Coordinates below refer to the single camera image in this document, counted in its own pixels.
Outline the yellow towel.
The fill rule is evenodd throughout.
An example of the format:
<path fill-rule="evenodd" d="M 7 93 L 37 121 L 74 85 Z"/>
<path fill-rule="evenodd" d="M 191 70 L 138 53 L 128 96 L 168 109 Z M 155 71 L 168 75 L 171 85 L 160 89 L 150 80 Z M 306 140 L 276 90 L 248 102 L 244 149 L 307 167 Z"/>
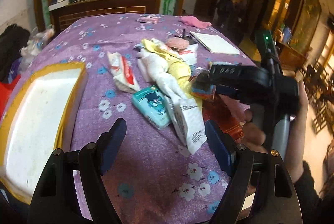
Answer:
<path fill-rule="evenodd" d="M 191 68 L 182 60 L 180 54 L 156 38 L 142 39 L 141 43 L 146 52 L 149 54 L 155 53 L 167 62 L 166 72 L 176 79 L 178 86 L 186 97 L 194 98 L 201 108 L 202 100 L 194 97 L 190 92 Z"/>

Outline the white printed pouch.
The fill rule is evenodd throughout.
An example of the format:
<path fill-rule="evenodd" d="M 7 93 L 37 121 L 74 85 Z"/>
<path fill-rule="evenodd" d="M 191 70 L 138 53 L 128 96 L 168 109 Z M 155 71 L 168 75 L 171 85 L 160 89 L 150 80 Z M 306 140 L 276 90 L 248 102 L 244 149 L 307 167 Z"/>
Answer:
<path fill-rule="evenodd" d="M 174 103 L 164 96 L 166 109 L 176 134 L 191 155 L 194 155 L 206 142 L 203 116 L 193 98 L 179 99 Z"/>

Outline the teal tissue pack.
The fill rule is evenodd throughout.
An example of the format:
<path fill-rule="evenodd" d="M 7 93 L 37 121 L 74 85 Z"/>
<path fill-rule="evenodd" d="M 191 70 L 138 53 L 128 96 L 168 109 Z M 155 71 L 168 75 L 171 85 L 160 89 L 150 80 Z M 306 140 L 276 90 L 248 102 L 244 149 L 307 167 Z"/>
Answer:
<path fill-rule="evenodd" d="M 164 95 L 156 86 L 152 85 L 134 93 L 132 103 L 158 130 L 164 129 L 171 123 Z"/>

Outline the red white snack bag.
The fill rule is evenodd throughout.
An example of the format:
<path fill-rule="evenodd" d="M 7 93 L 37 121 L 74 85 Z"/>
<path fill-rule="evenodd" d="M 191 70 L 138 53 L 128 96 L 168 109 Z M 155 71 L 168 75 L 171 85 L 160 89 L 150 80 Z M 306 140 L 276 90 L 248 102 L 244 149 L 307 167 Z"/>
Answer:
<path fill-rule="evenodd" d="M 140 86 L 127 59 L 119 52 L 108 52 L 107 57 L 110 64 L 109 70 L 113 76 L 116 87 L 126 93 L 136 93 L 140 91 Z"/>

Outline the white fluffy cloth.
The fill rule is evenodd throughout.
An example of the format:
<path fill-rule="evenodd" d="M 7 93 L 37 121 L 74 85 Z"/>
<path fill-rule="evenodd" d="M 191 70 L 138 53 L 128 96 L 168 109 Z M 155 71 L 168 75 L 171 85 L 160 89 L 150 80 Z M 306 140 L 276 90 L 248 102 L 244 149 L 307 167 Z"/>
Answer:
<path fill-rule="evenodd" d="M 164 58 L 143 48 L 137 53 L 137 58 L 138 68 L 147 83 L 156 83 L 160 91 L 173 102 L 187 98 L 176 78 L 168 73 L 168 62 Z"/>

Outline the colorful sponge cloth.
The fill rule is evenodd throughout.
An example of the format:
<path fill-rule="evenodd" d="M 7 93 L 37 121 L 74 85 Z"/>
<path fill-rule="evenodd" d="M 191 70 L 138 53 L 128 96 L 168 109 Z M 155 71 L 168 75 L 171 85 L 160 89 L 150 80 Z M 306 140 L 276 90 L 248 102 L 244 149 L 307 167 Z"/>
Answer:
<path fill-rule="evenodd" d="M 213 102 L 216 93 L 216 86 L 197 81 L 197 77 L 194 77 L 190 81 L 190 93 L 194 97 L 202 99 L 203 101 Z"/>

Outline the white notebook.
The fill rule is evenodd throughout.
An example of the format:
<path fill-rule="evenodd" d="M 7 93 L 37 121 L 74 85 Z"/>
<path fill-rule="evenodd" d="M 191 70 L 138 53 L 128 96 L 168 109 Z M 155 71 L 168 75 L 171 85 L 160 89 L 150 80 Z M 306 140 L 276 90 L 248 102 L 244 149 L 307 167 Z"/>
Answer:
<path fill-rule="evenodd" d="M 214 54 L 239 55 L 240 51 L 218 35 L 190 32 L 209 52 Z"/>

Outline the white red-text plastic bag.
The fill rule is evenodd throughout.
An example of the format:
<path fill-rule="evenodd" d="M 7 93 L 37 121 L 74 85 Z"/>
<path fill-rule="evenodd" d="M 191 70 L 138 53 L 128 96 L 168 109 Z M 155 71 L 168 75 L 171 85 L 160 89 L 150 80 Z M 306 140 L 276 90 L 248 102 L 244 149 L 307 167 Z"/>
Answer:
<path fill-rule="evenodd" d="M 192 44 L 189 45 L 188 48 L 179 51 L 179 55 L 181 59 L 188 64 L 189 66 L 193 66 L 197 64 L 197 49 L 198 49 L 198 44 Z"/>

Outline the black device with knob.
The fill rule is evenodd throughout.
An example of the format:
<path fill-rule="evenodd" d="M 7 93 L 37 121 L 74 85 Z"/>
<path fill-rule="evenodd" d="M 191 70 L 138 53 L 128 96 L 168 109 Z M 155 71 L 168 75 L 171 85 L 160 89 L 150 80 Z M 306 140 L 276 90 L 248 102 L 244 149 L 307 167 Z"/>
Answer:
<path fill-rule="evenodd" d="M 187 40 L 189 41 L 190 45 L 197 43 L 197 40 L 194 38 L 194 36 L 190 32 L 188 32 L 188 30 L 186 29 L 182 29 L 182 31 L 179 34 L 175 34 L 173 37 Z"/>

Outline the yellow-rimmed white storage box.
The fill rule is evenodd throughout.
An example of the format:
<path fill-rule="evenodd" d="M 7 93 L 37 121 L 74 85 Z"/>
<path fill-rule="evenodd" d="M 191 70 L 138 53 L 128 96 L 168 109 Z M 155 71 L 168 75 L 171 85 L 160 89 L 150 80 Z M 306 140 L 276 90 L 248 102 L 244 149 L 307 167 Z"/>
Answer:
<path fill-rule="evenodd" d="M 1 182 L 30 204 L 54 149 L 70 150 L 88 80 L 83 62 L 58 63 L 33 73 L 1 122 Z"/>

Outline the person in dark clothes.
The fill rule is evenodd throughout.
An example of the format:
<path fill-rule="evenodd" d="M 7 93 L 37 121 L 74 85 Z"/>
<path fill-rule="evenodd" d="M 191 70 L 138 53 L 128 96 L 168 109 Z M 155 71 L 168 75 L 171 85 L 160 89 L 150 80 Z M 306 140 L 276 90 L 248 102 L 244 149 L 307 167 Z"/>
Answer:
<path fill-rule="evenodd" d="M 217 26 L 221 29 L 225 26 L 226 22 L 228 21 L 230 14 L 234 10 L 234 4 L 232 0 L 220 0 L 217 5 Z"/>

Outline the pink fluffy round pad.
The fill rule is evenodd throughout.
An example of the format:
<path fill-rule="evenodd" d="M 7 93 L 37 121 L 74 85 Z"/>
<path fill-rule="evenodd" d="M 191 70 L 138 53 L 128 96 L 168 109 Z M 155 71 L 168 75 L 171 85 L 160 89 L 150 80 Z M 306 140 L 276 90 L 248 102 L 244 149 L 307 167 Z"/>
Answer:
<path fill-rule="evenodd" d="M 176 49 L 176 50 L 184 50 L 189 47 L 190 43 L 188 40 L 180 38 L 180 37 L 170 37 L 166 41 L 166 45 L 170 48 Z"/>

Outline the pink cloth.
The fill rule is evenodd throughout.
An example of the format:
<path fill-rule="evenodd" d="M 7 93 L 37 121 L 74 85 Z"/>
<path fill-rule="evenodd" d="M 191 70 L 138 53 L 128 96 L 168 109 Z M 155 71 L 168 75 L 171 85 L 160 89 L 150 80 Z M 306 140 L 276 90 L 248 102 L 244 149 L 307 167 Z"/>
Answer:
<path fill-rule="evenodd" d="M 205 21 L 200 21 L 197 17 L 195 16 L 180 16 L 180 21 L 184 25 L 188 25 L 191 27 L 196 27 L 199 29 L 206 29 L 212 26 L 210 22 L 205 22 Z"/>

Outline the purple floral tablecloth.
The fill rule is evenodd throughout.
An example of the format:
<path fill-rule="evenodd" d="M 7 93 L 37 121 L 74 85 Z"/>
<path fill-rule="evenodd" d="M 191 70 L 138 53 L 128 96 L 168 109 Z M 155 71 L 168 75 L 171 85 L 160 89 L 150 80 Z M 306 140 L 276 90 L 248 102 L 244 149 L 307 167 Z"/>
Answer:
<path fill-rule="evenodd" d="M 170 123 L 155 128 L 132 103 L 134 93 L 119 90 L 109 70 L 108 52 L 119 52 L 131 67 L 140 90 L 147 83 L 137 64 L 142 39 L 165 42 L 185 26 L 176 16 L 158 16 L 157 24 L 137 22 L 121 13 L 85 17 L 50 42 L 23 72 L 10 101 L 29 77 L 44 67 L 83 62 L 88 80 L 76 115 L 69 151 L 96 142 L 118 118 L 127 131 L 102 181 L 123 223 L 200 223 L 214 214 L 229 182 L 207 142 L 191 155 Z"/>

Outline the pink transparent pouch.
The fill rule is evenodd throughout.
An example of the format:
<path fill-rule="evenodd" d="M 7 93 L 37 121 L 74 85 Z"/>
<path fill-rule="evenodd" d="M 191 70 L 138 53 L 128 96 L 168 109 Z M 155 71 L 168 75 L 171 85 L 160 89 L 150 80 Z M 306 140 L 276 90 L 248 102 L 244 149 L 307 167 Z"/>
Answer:
<path fill-rule="evenodd" d="M 159 22 L 159 17 L 153 15 L 141 15 L 137 19 L 139 23 L 147 23 L 147 24 L 157 24 Z"/>

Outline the red shopping bag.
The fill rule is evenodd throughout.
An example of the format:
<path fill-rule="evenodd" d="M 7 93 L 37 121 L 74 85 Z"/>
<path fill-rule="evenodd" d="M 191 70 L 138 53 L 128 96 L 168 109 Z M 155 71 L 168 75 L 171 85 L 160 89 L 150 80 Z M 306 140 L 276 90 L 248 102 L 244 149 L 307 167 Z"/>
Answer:
<path fill-rule="evenodd" d="M 17 77 L 10 84 L 0 83 L 0 116 L 3 115 L 9 97 L 20 80 L 20 77 L 21 75 L 17 75 Z"/>

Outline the white plastic bags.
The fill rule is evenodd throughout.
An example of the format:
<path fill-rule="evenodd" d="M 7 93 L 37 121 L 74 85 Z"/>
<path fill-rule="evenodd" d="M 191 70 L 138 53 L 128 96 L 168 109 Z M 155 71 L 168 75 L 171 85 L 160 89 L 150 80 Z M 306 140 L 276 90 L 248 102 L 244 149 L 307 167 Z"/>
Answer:
<path fill-rule="evenodd" d="M 36 56 L 48 45 L 55 35 L 54 26 L 50 24 L 43 32 L 35 27 L 31 32 L 27 45 L 20 50 L 21 62 L 18 67 L 18 73 L 22 74 L 32 64 Z"/>

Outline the black sofa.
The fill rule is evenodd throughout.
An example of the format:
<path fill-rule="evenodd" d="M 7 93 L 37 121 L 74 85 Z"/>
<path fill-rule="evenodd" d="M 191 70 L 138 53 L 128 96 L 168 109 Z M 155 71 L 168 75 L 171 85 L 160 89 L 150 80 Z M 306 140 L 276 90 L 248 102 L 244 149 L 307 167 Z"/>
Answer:
<path fill-rule="evenodd" d="M 0 39 L 0 70 L 1 83 L 8 83 L 10 68 L 21 57 L 21 48 L 27 45 L 30 33 L 26 29 L 13 24 L 1 34 Z"/>

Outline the wooden cabinet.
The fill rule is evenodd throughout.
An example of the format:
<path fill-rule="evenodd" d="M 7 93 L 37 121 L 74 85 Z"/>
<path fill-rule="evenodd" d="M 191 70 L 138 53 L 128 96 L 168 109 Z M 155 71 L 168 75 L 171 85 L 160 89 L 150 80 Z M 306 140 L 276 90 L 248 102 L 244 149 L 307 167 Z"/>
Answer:
<path fill-rule="evenodd" d="M 61 32 L 84 17 L 158 11 L 158 0 L 85 0 L 50 11 L 50 19 L 56 32 Z"/>

